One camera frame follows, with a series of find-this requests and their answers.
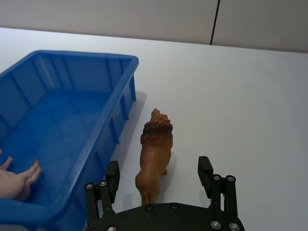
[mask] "plastic animal figurine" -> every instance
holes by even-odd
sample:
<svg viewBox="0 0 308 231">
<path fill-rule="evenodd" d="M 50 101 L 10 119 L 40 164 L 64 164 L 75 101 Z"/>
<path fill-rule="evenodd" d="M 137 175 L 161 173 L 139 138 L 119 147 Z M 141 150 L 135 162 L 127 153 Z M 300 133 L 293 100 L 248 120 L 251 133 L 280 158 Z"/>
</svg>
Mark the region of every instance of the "plastic animal figurine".
<svg viewBox="0 0 308 231">
<path fill-rule="evenodd" d="M 142 205 L 154 204 L 159 194 L 159 179 L 167 174 L 173 145 L 172 124 L 167 115 L 154 109 L 151 120 L 144 125 L 140 137 L 142 150 L 141 170 L 135 178 L 136 187 L 141 195 Z"/>
<path fill-rule="evenodd" d="M 9 157 L 0 166 L 0 198 L 26 201 L 31 194 L 31 185 L 41 173 L 41 167 L 38 160 L 35 160 L 29 170 L 15 174 L 7 171 L 12 161 L 13 159 Z"/>
</svg>

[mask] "black line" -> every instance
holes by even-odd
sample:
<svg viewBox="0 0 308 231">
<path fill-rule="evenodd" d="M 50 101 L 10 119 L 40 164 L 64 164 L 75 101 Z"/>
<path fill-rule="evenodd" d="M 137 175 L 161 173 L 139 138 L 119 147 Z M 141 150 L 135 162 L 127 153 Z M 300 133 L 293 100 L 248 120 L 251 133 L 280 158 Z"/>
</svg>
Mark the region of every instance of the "black line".
<svg viewBox="0 0 308 231">
<path fill-rule="evenodd" d="M 214 20 L 214 25 L 213 25 L 212 37 L 211 37 L 210 45 L 212 45 L 212 42 L 213 42 L 214 31 L 215 31 L 215 26 L 216 26 L 216 21 L 217 21 L 217 15 L 218 15 L 218 10 L 219 10 L 219 4 L 220 4 L 220 0 L 218 0 L 218 3 L 217 3 L 216 14 L 215 14 L 215 20 Z"/>
</svg>

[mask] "screw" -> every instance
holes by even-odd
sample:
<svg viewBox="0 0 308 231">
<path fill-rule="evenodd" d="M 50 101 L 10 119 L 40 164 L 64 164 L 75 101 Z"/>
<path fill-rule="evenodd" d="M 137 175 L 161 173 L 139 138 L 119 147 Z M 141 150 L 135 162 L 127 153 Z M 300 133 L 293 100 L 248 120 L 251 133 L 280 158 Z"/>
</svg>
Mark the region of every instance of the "screw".
<svg viewBox="0 0 308 231">
<path fill-rule="evenodd" d="M 107 184 L 106 181 L 102 181 L 102 182 L 100 183 L 101 186 L 105 186 L 106 184 Z"/>
<path fill-rule="evenodd" d="M 234 181 L 235 180 L 233 176 L 228 176 L 227 179 L 228 179 L 228 181 Z"/>
<path fill-rule="evenodd" d="M 219 175 L 215 175 L 213 178 L 214 178 L 215 180 L 220 180 L 220 176 L 219 176 Z"/>
<path fill-rule="evenodd" d="M 109 226 L 106 231 L 116 231 L 116 227 L 114 226 Z"/>
<path fill-rule="evenodd" d="M 177 205 L 177 204 L 172 204 L 172 205 L 171 205 L 171 208 L 172 208 L 172 209 L 178 209 L 178 205 Z"/>
<path fill-rule="evenodd" d="M 152 211 L 152 210 L 153 210 L 153 206 L 152 206 L 152 205 L 147 205 L 147 206 L 145 207 L 145 209 L 146 209 L 147 211 Z"/>
<path fill-rule="evenodd" d="M 221 224 L 217 220 L 211 221 L 211 226 L 212 226 L 213 229 L 216 229 L 216 230 L 221 228 Z"/>
<path fill-rule="evenodd" d="M 229 224 L 229 227 L 232 231 L 239 231 L 240 230 L 240 226 L 234 222 Z"/>
</svg>

